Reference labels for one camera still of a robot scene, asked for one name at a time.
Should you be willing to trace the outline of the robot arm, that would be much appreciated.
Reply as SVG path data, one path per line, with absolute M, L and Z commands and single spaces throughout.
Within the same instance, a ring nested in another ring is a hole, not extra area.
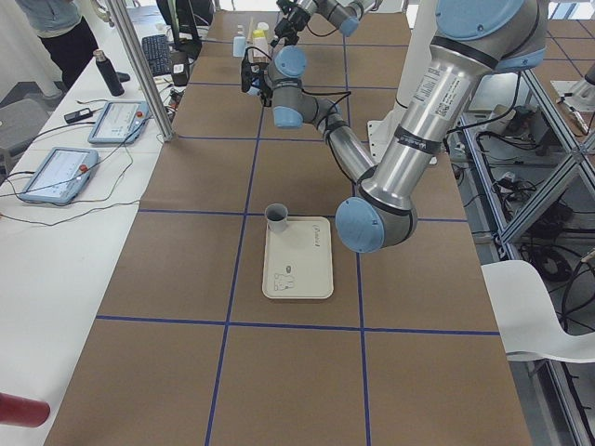
M 244 63 L 242 89 L 255 91 L 281 129 L 314 126 L 324 137 L 356 196 L 336 212 L 340 240 L 352 251 L 373 253 L 407 240 L 417 225 L 412 193 L 454 127 L 466 99 L 485 75 L 521 72 L 545 54 L 548 5 L 544 1 L 441 1 L 430 62 L 380 161 L 364 149 L 336 103 L 304 91 L 306 57 L 298 35 L 311 17 L 324 17 L 344 35 L 357 29 L 372 1 L 282 1 L 274 29 L 275 56 Z
M 277 46 L 284 41 L 286 46 L 294 46 L 299 40 L 299 33 L 308 27 L 311 18 L 318 14 L 329 22 L 334 30 L 346 37 L 351 36 L 359 27 L 362 17 L 376 11 L 381 1 L 350 1 L 342 6 L 335 0 L 298 0 L 277 1 L 277 6 L 283 12 L 282 19 L 274 28 L 271 46 Z

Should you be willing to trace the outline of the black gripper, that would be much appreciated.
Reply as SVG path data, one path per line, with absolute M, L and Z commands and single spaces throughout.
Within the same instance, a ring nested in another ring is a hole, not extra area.
M 282 19 L 274 28 L 273 43 L 278 45 L 282 40 L 286 45 L 298 42 L 298 33 L 306 28 L 310 20 L 310 12 L 304 1 L 277 0 L 276 5 L 283 13 Z
M 272 96 L 272 90 L 266 81 L 266 74 L 269 63 L 255 63 L 244 56 L 241 62 L 241 90 L 250 96 L 258 96 L 265 93 Z

